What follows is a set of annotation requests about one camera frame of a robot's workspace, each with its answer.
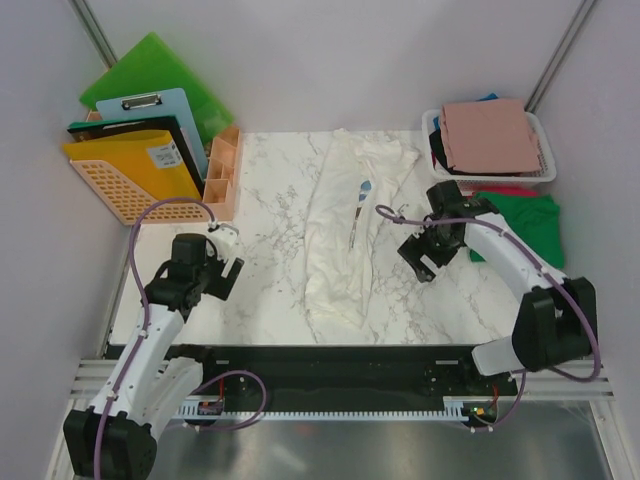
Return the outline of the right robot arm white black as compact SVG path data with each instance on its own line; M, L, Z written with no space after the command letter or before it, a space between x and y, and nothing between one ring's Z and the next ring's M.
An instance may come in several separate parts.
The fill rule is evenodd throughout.
M561 364L592 356L592 376L601 369L597 339L596 292L584 277L571 279L528 246L485 198L465 197L456 182L426 193L431 213L417 222L398 252L421 283L431 282L458 251L477 252L509 287L519 309L510 335L472 349L458 368L467 392L483 392L494 375L558 371Z

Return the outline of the white printed t shirt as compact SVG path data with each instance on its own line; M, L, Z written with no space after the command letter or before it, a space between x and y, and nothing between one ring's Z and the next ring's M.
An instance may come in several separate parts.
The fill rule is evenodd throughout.
M391 204L418 158L399 139L332 133L305 226L304 303L312 319L364 324L383 221L375 207Z

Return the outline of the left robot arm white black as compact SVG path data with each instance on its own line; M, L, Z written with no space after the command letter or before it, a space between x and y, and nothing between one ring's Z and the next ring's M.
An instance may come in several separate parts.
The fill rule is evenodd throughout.
M63 434L76 475L145 479L158 440L192 391L208 393L219 369L204 359L165 358L203 296L228 299L244 265L239 232L221 224L174 237L171 254L146 285L132 335L116 366L83 410L71 410Z

